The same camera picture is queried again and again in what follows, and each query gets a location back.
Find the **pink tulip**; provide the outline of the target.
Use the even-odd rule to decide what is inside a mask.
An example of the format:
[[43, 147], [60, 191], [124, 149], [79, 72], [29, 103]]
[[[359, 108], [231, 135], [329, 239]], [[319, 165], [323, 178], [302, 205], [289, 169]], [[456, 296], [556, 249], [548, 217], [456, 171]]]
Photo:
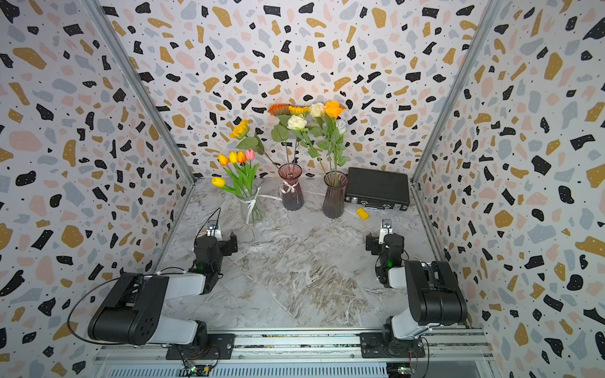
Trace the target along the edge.
[[253, 186], [255, 181], [256, 172], [258, 170], [258, 163], [255, 163], [256, 155], [254, 150], [247, 150], [244, 152], [246, 163], [244, 165], [244, 171], [246, 174], [246, 187], [251, 195], [253, 192]]

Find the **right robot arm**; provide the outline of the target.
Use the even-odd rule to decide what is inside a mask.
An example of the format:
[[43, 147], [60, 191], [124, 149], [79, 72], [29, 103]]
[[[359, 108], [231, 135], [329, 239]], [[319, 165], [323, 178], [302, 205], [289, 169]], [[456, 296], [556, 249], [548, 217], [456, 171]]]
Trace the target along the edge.
[[377, 257], [377, 280], [385, 288], [406, 291], [408, 302], [402, 313], [387, 319], [377, 341], [362, 340], [372, 354], [379, 347], [388, 356], [423, 352], [419, 343], [424, 333], [465, 324], [468, 316], [466, 299], [449, 264], [411, 260], [404, 242], [404, 237], [395, 233], [366, 236], [366, 250]]

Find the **yellow sunflower large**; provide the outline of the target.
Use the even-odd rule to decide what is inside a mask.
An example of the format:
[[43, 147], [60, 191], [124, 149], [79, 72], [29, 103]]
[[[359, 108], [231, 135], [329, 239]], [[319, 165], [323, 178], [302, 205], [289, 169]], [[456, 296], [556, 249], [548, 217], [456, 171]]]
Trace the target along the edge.
[[310, 108], [308, 106], [290, 106], [288, 107], [288, 110], [292, 116], [298, 116], [300, 118], [305, 118], [310, 113]]

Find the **yellow sunflower small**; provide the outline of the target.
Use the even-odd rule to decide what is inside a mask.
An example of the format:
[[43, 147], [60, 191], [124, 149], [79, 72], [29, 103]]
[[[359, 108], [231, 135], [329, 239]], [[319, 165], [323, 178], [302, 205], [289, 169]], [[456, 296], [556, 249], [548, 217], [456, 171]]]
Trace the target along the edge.
[[241, 151], [252, 150], [255, 154], [261, 154], [266, 157], [270, 163], [278, 167], [277, 163], [269, 156], [263, 145], [261, 138], [258, 136], [258, 132], [250, 129], [250, 121], [248, 119], [242, 120], [236, 127], [234, 127], [230, 134], [231, 139], [238, 141], [236, 149]]

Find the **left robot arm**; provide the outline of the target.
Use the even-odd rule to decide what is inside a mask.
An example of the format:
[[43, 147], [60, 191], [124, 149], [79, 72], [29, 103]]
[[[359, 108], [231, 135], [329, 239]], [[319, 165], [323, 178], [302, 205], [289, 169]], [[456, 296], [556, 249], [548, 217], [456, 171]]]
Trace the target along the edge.
[[123, 274], [93, 315], [88, 337], [133, 346], [172, 344], [206, 349], [205, 322], [171, 318], [162, 308], [170, 299], [210, 293], [222, 277], [223, 258], [238, 250], [235, 234], [225, 240], [206, 234], [195, 239], [195, 259], [185, 272]]

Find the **cream rose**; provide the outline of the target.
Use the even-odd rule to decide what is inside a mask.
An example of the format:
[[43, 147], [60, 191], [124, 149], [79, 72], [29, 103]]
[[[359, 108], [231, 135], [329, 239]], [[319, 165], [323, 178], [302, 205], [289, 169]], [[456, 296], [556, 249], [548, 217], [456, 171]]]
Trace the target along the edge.
[[310, 116], [313, 119], [314, 126], [310, 129], [310, 134], [314, 137], [313, 146], [316, 159], [319, 161], [323, 173], [327, 173], [326, 167], [323, 162], [322, 147], [319, 144], [323, 137], [323, 126], [325, 123], [324, 116], [326, 113], [326, 106], [321, 102], [315, 102], [310, 106]]
[[307, 120], [298, 115], [291, 115], [287, 122], [287, 128], [294, 134], [300, 144], [307, 148], [310, 157], [317, 160], [320, 163], [322, 171], [326, 173], [321, 154], [318, 153], [309, 137], [310, 130], [307, 127]]

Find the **orange rose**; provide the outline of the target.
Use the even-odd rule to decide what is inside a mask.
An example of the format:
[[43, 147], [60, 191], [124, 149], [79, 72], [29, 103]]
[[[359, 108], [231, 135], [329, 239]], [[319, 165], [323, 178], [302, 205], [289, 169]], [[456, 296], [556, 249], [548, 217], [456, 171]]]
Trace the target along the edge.
[[346, 147], [343, 153], [343, 157], [340, 160], [340, 163], [343, 163], [343, 165], [337, 164], [335, 154], [335, 149], [337, 149], [336, 143], [339, 137], [337, 131], [337, 121], [339, 120], [339, 117], [342, 115], [343, 112], [344, 108], [339, 102], [332, 101], [326, 103], [326, 113], [324, 116], [325, 125], [323, 135], [327, 143], [326, 151], [327, 157], [329, 158], [330, 171], [337, 171], [340, 167], [345, 166], [348, 162], [348, 157], [345, 155]]

